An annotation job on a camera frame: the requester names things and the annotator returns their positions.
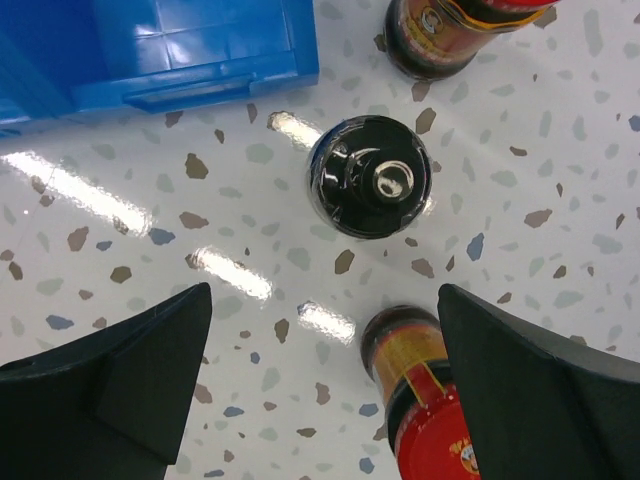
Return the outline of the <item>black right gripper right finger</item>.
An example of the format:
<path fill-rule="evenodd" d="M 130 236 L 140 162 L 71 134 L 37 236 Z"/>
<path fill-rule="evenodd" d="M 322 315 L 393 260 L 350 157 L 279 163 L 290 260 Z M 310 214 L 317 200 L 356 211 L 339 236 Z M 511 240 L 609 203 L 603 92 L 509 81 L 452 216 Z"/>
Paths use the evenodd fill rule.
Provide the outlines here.
<path fill-rule="evenodd" d="M 639 365 L 444 284 L 438 314 L 485 479 L 636 479 Z"/>

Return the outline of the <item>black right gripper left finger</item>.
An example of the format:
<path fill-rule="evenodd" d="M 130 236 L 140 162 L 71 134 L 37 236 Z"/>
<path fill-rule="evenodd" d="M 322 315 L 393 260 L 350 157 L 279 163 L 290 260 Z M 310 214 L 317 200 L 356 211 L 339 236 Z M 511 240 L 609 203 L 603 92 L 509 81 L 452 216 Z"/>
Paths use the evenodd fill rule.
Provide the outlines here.
<path fill-rule="evenodd" d="M 203 282 L 3 365 L 2 478 L 164 478 L 178 459 L 211 316 Z"/>

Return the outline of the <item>black-cap white spice bottle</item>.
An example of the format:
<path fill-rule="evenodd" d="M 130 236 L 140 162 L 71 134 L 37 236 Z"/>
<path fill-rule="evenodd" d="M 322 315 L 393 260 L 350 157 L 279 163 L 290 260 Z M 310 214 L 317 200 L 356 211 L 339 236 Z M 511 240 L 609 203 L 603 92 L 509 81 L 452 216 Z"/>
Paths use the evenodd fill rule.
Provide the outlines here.
<path fill-rule="evenodd" d="M 387 238 L 426 209 L 432 159 L 403 123 L 381 115 L 346 119 L 309 154 L 308 193 L 317 214 L 361 240 Z"/>

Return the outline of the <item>red-cap dark sauce jar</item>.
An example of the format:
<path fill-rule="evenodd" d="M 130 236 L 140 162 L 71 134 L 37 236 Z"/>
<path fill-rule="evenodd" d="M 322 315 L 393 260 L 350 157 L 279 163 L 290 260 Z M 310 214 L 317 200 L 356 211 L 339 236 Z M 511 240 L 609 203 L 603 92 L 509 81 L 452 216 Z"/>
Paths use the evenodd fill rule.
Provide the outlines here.
<path fill-rule="evenodd" d="M 542 17 L 552 1 L 392 0 L 384 23 L 386 52 L 405 74 L 420 81 L 463 70 L 495 37 Z"/>

